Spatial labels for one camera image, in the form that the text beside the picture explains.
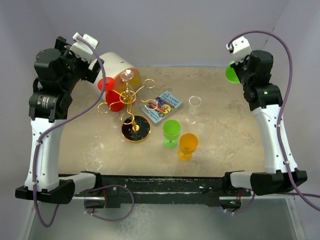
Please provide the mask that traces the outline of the red plastic goblet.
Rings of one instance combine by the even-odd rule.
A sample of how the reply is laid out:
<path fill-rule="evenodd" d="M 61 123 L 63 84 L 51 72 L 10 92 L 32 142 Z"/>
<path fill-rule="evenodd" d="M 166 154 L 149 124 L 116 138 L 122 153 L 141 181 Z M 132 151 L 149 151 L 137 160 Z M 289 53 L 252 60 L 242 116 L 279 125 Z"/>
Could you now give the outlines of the red plastic goblet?
<path fill-rule="evenodd" d="M 112 77 L 105 78 L 105 102 L 112 112 L 120 112 L 125 104 L 120 101 L 120 93 L 116 90 L 116 81 Z"/>

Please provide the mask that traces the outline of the clear wine glass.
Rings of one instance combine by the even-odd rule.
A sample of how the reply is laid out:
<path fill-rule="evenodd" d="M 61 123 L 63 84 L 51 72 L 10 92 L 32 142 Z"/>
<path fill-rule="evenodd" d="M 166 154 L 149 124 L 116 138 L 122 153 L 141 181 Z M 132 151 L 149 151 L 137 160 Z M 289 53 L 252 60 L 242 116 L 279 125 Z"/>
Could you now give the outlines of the clear wine glass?
<path fill-rule="evenodd" d="M 124 91 L 121 93 L 121 100 L 126 104 L 133 104 L 136 100 L 136 95 L 130 81 L 134 78 L 134 72 L 130 69 L 124 70 L 120 78 L 125 84 Z"/>

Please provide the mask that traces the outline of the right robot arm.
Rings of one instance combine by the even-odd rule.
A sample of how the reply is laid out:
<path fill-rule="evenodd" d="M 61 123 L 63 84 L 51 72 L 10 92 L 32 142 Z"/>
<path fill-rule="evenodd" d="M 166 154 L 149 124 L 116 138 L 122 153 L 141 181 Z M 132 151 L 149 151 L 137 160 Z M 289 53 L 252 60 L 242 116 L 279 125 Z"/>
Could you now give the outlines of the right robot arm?
<path fill-rule="evenodd" d="M 283 98 L 278 86 L 270 82 L 273 55 L 264 50 L 232 51 L 230 67 L 243 87 L 243 96 L 255 117 L 264 149 L 264 172 L 234 171 L 225 173 L 222 190 L 228 196 L 240 188 L 256 195 L 287 193 L 307 181 L 306 171 L 299 170 L 288 143 L 283 116 Z"/>

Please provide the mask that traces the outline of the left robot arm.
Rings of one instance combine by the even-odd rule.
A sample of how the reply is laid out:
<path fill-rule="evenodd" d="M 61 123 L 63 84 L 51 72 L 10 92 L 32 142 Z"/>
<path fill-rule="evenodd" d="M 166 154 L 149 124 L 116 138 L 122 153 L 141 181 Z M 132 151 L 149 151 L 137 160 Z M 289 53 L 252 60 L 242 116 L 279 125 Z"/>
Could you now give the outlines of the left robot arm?
<path fill-rule="evenodd" d="M 81 172 L 59 177 L 59 151 L 63 127 L 70 122 L 68 109 L 71 93 L 79 80 L 94 83 L 104 72 L 104 61 L 96 48 L 99 42 L 88 34 L 75 33 L 68 44 L 59 36 L 53 48 L 36 55 L 37 77 L 29 98 L 32 147 L 29 170 L 24 185 L 15 190 L 15 197 L 48 204 L 68 204 L 75 194 L 86 190 L 91 196 L 103 191 L 101 177 Z"/>

